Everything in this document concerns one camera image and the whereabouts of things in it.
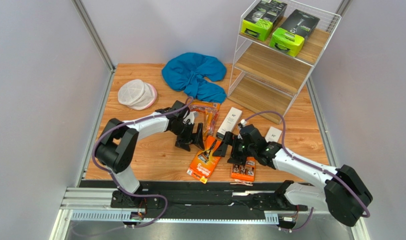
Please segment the orange razor box back side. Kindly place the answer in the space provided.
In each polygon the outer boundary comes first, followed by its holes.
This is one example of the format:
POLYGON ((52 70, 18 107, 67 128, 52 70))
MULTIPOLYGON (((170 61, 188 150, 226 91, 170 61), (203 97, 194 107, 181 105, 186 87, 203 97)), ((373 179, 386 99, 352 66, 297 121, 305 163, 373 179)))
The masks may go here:
POLYGON ((233 164, 231 168, 231 178, 252 183, 255 180, 256 160, 248 157, 244 165, 233 164))

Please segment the orange Gillette Fusion5 box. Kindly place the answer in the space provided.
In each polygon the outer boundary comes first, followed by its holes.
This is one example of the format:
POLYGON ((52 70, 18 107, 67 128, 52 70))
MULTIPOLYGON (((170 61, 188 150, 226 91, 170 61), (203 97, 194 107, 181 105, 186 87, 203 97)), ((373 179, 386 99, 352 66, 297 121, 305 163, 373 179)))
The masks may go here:
POLYGON ((208 136, 204 142, 203 150, 199 150, 191 161, 186 174, 206 184, 214 172, 216 166, 223 157, 213 156, 220 146, 221 141, 213 136, 208 136))

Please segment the black green Gillette Labs box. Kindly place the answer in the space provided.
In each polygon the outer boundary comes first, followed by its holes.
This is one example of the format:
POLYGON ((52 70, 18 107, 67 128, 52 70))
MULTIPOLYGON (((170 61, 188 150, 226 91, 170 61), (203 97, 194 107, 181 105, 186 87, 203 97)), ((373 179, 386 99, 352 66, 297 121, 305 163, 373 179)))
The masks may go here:
POLYGON ((301 10, 294 10, 273 31, 269 47, 296 57, 311 36, 320 18, 301 10))

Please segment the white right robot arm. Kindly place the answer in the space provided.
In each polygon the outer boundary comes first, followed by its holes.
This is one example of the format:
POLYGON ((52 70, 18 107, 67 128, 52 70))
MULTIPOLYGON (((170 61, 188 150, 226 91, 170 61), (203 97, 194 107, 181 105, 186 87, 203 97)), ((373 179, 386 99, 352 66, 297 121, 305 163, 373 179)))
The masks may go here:
POLYGON ((355 226, 360 218, 371 216, 368 207, 373 196, 349 165, 337 168, 302 157, 278 142, 266 141, 252 124, 242 127, 239 134, 226 132, 212 155, 224 157, 228 147, 232 148, 228 159, 231 164, 244 165, 247 158, 254 158, 262 166, 305 180, 306 185, 285 181, 275 191, 292 205, 328 210, 349 227, 355 226))

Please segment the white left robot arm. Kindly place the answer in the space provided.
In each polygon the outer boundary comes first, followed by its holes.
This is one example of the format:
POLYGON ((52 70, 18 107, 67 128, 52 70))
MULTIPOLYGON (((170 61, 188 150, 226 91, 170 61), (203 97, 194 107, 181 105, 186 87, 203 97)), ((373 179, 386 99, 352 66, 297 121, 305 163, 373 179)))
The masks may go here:
POLYGON ((172 132, 176 135, 177 148, 190 151, 190 146, 195 145, 203 149, 203 126, 201 122, 195 124, 189 105, 178 100, 171 107, 135 120, 112 118, 94 144, 92 161, 111 175, 123 193, 133 196, 140 188, 130 166, 137 142, 158 133, 172 132))

